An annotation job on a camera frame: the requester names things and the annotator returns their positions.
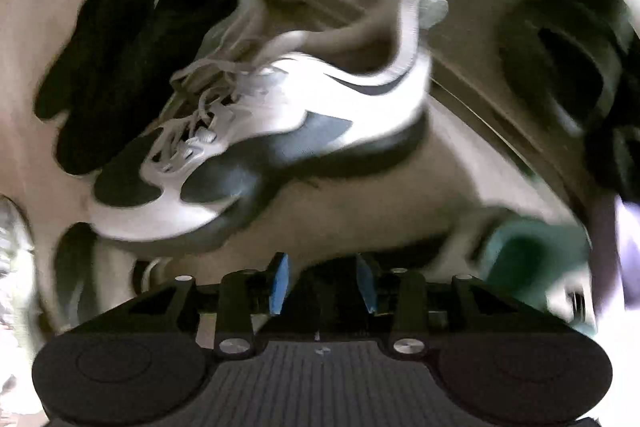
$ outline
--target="black fabric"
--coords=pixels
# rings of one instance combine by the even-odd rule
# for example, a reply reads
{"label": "black fabric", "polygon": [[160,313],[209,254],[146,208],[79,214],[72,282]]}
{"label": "black fabric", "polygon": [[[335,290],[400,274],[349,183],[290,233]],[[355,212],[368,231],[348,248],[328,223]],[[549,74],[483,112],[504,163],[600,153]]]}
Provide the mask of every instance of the black fabric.
{"label": "black fabric", "polygon": [[233,144],[198,167],[185,181],[180,197],[188,203],[207,203],[243,194],[263,179],[277,178],[286,169],[314,158],[351,125],[349,120],[310,112],[294,131]]}
{"label": "black fabric", "polygon": [[131,141],[98,174],[94,197],[110,206],[139,206],[160,197],[162,190],[140,178],[140,166],[162,129]]}
{"label": "black fabric", "polygon": [[41,120],[85,102],[89,86],[104,85],[117,55],[153,8],[154,0],[85,0],[76,28],[44,77],[34,102]]}
{"label": "black fabric", "polygon": [[98,169],[140,135],[171,96],[171,74],[195,57],[202,38],[238,0],[158,0],[119,57],[86,84],[58,137],[56,159],[69,174]]}

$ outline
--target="round pad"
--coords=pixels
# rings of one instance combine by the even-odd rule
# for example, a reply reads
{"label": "round pad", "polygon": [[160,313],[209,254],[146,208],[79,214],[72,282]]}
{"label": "round pad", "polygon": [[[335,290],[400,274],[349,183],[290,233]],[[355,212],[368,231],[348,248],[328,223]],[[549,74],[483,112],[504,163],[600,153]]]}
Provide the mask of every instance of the round pad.
{"label": "round pad", "polygon": [[43,406],[81,425],[151,421],[180,407],[200,388],[202,350],[181,333],[66,333],[33,363]]}
{"label": "round pad", "polygon": [[438,369],[461,405],[510,425],[571,422],[612,379],[604,350],[574,331],[459,335],[440,352]]}

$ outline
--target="sneaker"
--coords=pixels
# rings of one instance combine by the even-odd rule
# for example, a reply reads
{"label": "sneaker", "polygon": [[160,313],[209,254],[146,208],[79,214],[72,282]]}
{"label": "sneaker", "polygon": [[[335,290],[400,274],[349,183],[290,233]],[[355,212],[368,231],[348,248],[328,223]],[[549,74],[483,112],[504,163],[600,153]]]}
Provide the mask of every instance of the sneaker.
{"label": "sneaker", "polygon": [[63,328],[75,328],[99,314],[94,278],[97,236],[74,223],[58,240],[53,257],[55,292]]}
{"label": "sneaker", "polygon": [[34,113],[49,120],[81,103],[79,88],[104,82],[100,72],[142,28],[154,0],[85,0],[76,28],[44,77],[34,101]]}
{"label": "sneaker", "polygon": [[98,175],[91,224],[139,257],[219,247],[290,179],[383,171],[425,133],[431,57],[419,29],[445,0],[385,0],[327,32],[289,32],[226,71],[193,115],[140,137]]}
{"label": "sneaker", "polygon": [[139,136],[174,92],[170,77],[195,57],[211,27],[238,0],[156,0],[151,16],[108,72],[88,86],[58,136],[56,159],[69,174],[101,168]]}
{"label": "sneaker", "polygon": [[42,346],[38,327],[33,241],[13,201],[0,196],[0,413],[42,409],[31,383],[31,365]]}

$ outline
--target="purple cloth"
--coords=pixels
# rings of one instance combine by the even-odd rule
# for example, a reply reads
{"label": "purple cloth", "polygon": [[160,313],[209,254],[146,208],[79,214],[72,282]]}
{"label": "purple cloth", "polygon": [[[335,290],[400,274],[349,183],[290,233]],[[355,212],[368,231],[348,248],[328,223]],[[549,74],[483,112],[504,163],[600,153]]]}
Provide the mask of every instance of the purple cloth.
{"label": "purple cloth", "polygon": [[640,309],[640,206],[607,195],[591,213],[589,234],[596,318]]}

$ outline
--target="white shoelace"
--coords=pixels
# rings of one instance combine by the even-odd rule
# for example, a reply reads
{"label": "white shoelace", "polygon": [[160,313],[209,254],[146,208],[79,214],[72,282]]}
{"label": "white shoelace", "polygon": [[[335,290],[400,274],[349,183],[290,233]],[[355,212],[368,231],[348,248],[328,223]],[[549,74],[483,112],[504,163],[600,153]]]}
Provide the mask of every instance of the white shoelace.
{"label": "white shoelace", "polygon": [[177,126],[165,137],[158,162],[162,170],[170,169],[176,157],[187,160],[193,154],[193,146],[196,143],[212,143],[217,138],[213,127],[218,120],[230,120],[233,117],[228,106],[237,103],[244,95],[253,94],[258,89],[255,86],[243,86],[242,82],[239,82],[242,78],[262,74],[262,72],[250,71],[249,64],[207,58],[205,64],[201,62],[198,66],[203,67],[203,65],[215,65],[223,73],[222,78],[212,87],[204,90],[193,114],[184,118],[182,125]]}

